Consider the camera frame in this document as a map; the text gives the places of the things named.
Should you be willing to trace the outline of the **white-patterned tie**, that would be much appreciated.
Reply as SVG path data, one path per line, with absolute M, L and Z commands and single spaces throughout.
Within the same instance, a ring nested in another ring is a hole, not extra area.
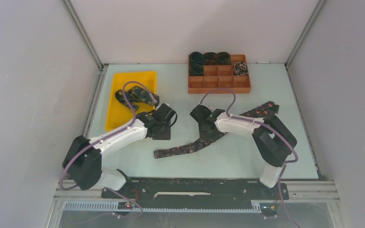
M 233 75 L 234 76 L 248 76 L 249 70 L 248 70 L 247 63 L 242 62 L 242 61 L 236 62 L 233 65 Z

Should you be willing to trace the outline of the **dark floral red-dotted tie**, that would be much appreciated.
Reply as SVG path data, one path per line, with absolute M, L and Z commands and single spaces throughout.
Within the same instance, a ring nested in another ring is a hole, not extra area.
M 274 103 L 273 101 L 266 102 L 257 108 L 254 108 L 252 110 L 249 110 L 247 112 L 241 113 L 240 116 L 244 117 L 252 117 L 252 118 L 265 118 L 272 114 L 278 114 L 279 112 L 279 105 Z M 176 146 L 168 149 L 158 149 L 153 152 L 155 159 L 160 158 L 166 158 L 171 156 L 177 156 L 177 155 L 185 155 L 190 154 L 194 152 L 198 152 L 214 142 L 218 141 L 222 137 L 224 137 L 226 133 L 220 133 L 218 136 L 216 136 L 213 139 L 210 140 L 204 140 L 201 138 L 198 138 L 196 141 L 191 142 L 186 145 L 182 146 Z

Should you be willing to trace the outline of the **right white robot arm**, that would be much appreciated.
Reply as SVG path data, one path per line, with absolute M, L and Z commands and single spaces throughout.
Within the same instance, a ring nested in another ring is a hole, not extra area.
M 294 148 L 297 139 L 282 121 L 274 114 L 265 118 L 252 118 L 230 114 L 223 109 L 211 110 L 199 104 L 190 116 L 198 123 L 200 139 L 213 140 L 224 133 L 252 137 L 264 160 L 258 194 L 265 199 L 271 198 L 277 191 L 276 184 L 293 154 L 293 162 L 298 161 Z

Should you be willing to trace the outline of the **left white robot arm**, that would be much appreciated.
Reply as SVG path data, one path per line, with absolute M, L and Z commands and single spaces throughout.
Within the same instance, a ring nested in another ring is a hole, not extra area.
M 104 168 L 103 160 L 116 151 L 146 138 L 164 134 L 171 128 L 171 120 L 176 112 L 165 103 L 151 112 L 136 114 L 126 124 L 100 136 L 76 137 L 62 163 L 76 187 L 88 190 L 94 186 L 112 189 L 120 198 L 129 196 L 131 184 L 127 175 L 119 169 Z

